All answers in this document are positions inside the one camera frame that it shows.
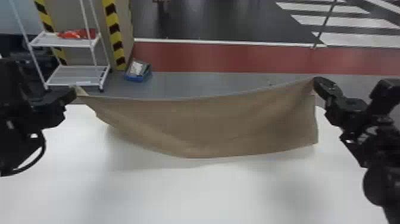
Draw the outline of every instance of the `white floor marking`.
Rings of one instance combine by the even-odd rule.
[[[292,15],[301,24],[320,26],[325,16]],[[399,26],[377,18],[330,17],[327,26],[400,29]]]
[[[382,8],[385,8],[387,10],[390,10],[392,12],[400,14],[400,7],[398,7],[397,5],[391,4],[389,2],[382,1],[382,0],[365,0],[365,1],[371,2],[372,4],[378,5]]]
[[[400,48],[400,37],[391,35],[367,35],[353,33],[323,33],[321,41],[330,46],[366,46],[376,48]]]
[[[277,2],[280,8],[284,10],[303,10],[303,11],[322,11],[328,12],[330,5],[314,5],[314,4],[302,4],[302,3],[291,3],[291,2]],[[369,12],[356,7],[356,6],[343,6],[337,5],[333,9],[336,13],[363,13],[368,14]]]
[[[197,44],[220,44],[220,45],[261,45],[261,46],[304,46],[311,47],[312,43],[280,43],[280,42],[252,42],[252,41],[203,41],[190,39],[156,39],[156,38],[135,38],[139,43],[197,43]],[[324,48],[325,44],[318,44],[317,47]]]

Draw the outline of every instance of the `metal pole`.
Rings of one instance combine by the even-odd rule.
[[[95,46],[92,46],[92,37],[90,36],[90,29],[89,29],[88,18],[86,16],[85,5],[83,4],[83,0],[79,0],[79,2],[80,2],[80,7],[82,9],[83,21],[85,22],[87,39],[89,40],[90,52],[92,53],[93,63],[95,65],[95,75],[99,76],[99,71],[97,68],[97,60],[96,60],[96,55],[95,55]]]
[[[321,26],[320,32],[318,33],[317,39],[314,41],[314,45],[312,46],[312,49],[316,49],[317,47],[317,41],[321,38],[322,33],[324,32],[324,29],[326,27],[326,24],[328,23],[330,15],[332,15],[333,8],[336,6],[336,3],[338,0],[333,0],[332,4],[330,5],[329,11],[325,17],[324,23]]]
[[[97,19],[97,15],[96,15],[95,7],[94,7],[94,4],[93,4],[93,0],[89,0],[89,3],[90,3],[90,7],[92,7],[92,12],[93,12],[93,17],[95,19],[96,27],[98,29],[98,32],[100,33],[99,20]],[[101,44],[103,45],[105,58],[107,59],[107,64],[110,65],[110,59],[108,58],[107,49],[105,48],[104,38],[101,37],[100,39],[101,39]]]
[[[33,52],[33,48],[32,48],[32,46],[30,46],[30,44],[29,44],[28,35],[26,34],[24,25],[22,24],[20,15],[19,15],[19,13],[18,13],[18,11],[17,11],[17,7],[15,7],[14,0],[9,0],[9,2],[10,2],[10,5],[11,5],[11,9],[12,9],[12,11],[14,12],[15,18],[17,19],[18,25],[20,26],[20,29],[21,29],[21,31],[22,31],[22,35],[24,36],[24,40],[25,40],[25,42],[26,42],[26,45],[27,45],[28,50],[29,50],[29,52],[30,52],[30,55],[32,56],[32,60],[33,60],[33,63],[35,64],[37,73],[39,74],[40,80],[41,80],[42,83],[43,83],[43,87],[45,88],[45,90],[48,90],[49,87],[47,86],[46,81],[45,81],[45,78],[43,77],[42,70],[41,70],[40,67],[39,67],[39,63],[38,63],[38,61],[37,61],[37,59],[36,59],[35,53]]]
[[[97,19],[97,15],[96,15],[95,7],[94,7],[94,4],[93,4],[93,0],[89,0],[89,3],[90,3],[90,7],[92,8],[93,18],[95,19],[95,24],[96,24],[96,27],[98,29],[99,35],[100,35],[100,33],[101,33],[100,32],[100,25],[99,25],[99,20]],[[107,49],[106,49],[105,43],[104,43],[104,38],[102,36],[100,37],[100,41],[101,41],[101,44],[103,46],[105,59],[107,60],[107,66],[111,67],[110,59],[108,58]],[[106,74],[103,76],[103,78],[101,78],[101,73],[98,73],[98,77],[99,77],[99,82],[100,82],[100,90],[103,90],[103,84],[104,84],[104,81],[105,81],[105,78],[106,78]]]

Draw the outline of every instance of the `table surface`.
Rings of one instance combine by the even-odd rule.
[[[386,223],[363,195],[365,170],[317,108],[320,143],[282,153],[183,159],[154,153],[85,105],[45,131],[48,152],[0,179],[0,222]]]

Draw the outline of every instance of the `red object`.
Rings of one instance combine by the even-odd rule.
[[[399,76],[400,49],[135,42],[153,71]]]
[[[89,29],[90,38],[96,38],[96,29]],[[86,29],[79,29],[79,30],[68,30],[64,32],[60,32],[57,36],[65,39],[88,39],[89,35]]]

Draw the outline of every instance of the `white shelf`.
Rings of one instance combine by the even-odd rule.
[[[29,44],[31,46],[65,47],[65,48],[94,48],[99,42],[101,34],[90,42],[88,39],[64,39],[59,38],[56,33],[42,32]]]
[[[47,80],[49,86],[102,86],[110,66],[58,66]]]

